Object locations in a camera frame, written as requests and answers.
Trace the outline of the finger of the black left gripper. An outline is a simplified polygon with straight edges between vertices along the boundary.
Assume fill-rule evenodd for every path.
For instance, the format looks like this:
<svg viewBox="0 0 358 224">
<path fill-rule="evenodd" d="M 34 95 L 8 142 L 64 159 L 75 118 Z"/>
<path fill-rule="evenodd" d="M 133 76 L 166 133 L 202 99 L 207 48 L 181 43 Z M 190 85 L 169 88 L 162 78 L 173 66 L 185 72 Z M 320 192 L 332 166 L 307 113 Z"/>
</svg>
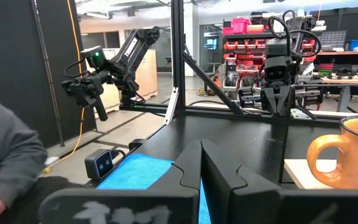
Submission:
<svg viewBox="0 0 358 224">
<path fill-rule="evenodd" d="M 277 115 L 277 104 L 275 100 L 275 93 L 273 88 L 262 88 L 260 91 L 260 99 L 262 102 L 262 108 L 269 111 L 271 115 Z"/>
<path fill-rule="evenodd" d="M 278 115 L 289 116 L 292 108 L 295 90 L 292 86 L 282 86 L 278 100 Z"/>
</svg>

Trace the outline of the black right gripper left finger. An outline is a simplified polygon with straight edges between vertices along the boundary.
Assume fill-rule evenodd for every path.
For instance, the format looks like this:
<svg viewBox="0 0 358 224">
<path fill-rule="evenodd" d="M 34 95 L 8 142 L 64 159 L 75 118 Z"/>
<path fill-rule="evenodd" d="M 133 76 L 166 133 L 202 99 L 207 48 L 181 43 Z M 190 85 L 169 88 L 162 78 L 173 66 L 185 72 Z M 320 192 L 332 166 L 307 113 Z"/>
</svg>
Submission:
<svg viewBox="0 0 358 224">
<path fill-rule="evenodd" d="M 153 190 L 199 190 L 201 182 L 202 145 L 200 140 L 190 142 L 171 163 L 170 168 L 154 182 Z"/>
</svg>

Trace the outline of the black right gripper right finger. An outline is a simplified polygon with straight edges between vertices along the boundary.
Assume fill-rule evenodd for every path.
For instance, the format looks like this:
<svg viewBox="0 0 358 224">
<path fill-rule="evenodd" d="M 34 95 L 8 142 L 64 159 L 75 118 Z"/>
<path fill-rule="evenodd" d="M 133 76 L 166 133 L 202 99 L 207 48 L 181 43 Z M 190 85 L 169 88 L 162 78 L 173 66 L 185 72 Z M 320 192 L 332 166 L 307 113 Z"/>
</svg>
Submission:
<svg viewBox="0 0 358 224">
<path fill-rule="evenodd" d="M 211 222 L 275 223 L 280 187 L 210 140 L 201 144 L 201 176 Z"/>
</svg>

